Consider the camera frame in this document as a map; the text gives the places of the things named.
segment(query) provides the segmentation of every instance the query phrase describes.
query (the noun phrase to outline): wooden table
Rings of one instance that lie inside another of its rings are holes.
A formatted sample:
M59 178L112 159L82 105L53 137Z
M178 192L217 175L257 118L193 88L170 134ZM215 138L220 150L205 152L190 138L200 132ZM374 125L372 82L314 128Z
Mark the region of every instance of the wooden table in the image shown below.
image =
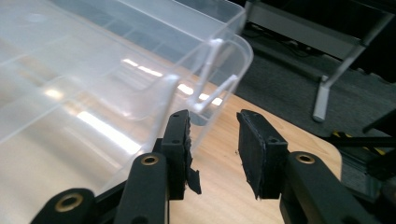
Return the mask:
M237 151L236 113L241 109L262 114L289 143L289 151L307 151L319 156L340 177L341 156L334 146L233 95L193 154L192 168L200 171L203 193L196 195L186 189L183 201L172 201L172 224L284 223L279 200L256 200L246 181Z

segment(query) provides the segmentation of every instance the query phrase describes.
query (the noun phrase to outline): transparent plastic bin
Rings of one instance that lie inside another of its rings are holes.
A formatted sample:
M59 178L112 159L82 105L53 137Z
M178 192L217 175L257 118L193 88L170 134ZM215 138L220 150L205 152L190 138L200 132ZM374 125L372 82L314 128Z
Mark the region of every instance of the transparent plastic bin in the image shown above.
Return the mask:
M0 2L0 223L70 188L100 194L191 112L192 148L245 74L225 0Z

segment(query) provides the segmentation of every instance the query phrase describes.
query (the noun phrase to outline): light wood surface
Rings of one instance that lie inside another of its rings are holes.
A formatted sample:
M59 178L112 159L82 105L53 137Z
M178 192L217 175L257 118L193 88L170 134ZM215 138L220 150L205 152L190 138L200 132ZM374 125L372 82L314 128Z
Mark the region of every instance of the light wood surface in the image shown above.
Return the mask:
M262 114L289 143L289 151L319 156L340 177L341 157L334 146L233 95L193 153L203 193L186 189L183 201L172 201L170 223L284 223L279 200L256 200L246 181L237 152L241 109Z

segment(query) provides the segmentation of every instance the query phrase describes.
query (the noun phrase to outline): gray carpet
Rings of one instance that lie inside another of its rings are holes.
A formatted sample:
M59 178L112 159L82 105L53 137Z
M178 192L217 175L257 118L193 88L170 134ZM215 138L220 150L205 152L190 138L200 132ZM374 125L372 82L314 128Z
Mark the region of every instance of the gray carpet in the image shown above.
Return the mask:
M289 45L268 37L243 37L253 47L254 60L236 95L315 135L383 135L376 130L363 133L362 128L396 108L394 84L349 69L332 86L326 119L317 123L312 113L319 78L340 62L326 55L296 56Z

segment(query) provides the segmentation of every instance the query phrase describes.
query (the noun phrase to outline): gray metal leg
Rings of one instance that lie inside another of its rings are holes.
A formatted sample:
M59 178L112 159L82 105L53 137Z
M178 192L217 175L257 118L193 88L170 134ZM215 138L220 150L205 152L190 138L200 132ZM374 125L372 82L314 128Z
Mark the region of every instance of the gray metal leg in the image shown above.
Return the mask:
M327 111L327 103L329 101L330 87L334 82L345 73L350 65L355 62L355 60L364 52L364 50L370 45L372 40L385 28L385 26L393 19L393 14L386 13L381 18L381 20L373 27L373 29L369 32L361 40L361 43L353 48L340 66L337 67L335 72L331 77L323 77L319 87L317 100L315 103L315 109L313 114L313 119L317 122L323 122L326 118Z

